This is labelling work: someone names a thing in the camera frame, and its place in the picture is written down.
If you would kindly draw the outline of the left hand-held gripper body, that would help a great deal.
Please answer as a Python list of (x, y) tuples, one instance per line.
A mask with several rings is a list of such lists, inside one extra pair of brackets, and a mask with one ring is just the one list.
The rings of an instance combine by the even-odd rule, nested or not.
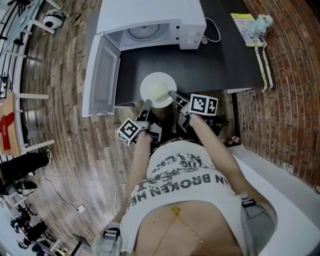
[(127, 118), (117, 129), (117, 137), (126, 145), (135, 143), (139, 132), (145, 131), (154, 144), (159, 144), (162, 138), (162, 128), (158, 118), (151, 110), (143, 110), (137, 120)]

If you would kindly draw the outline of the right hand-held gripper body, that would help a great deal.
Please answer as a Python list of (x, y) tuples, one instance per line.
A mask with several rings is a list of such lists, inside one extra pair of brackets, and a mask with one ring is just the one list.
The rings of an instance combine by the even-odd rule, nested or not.
[(217, 114), (218, 99), (206, 95), (191, 94), (190, 99), (186, 99), (181, 94), (176, 94), (175, 102), (179, 112), (178, 126), (186, 133), (190, 126), (190, 114), (213, 117)]

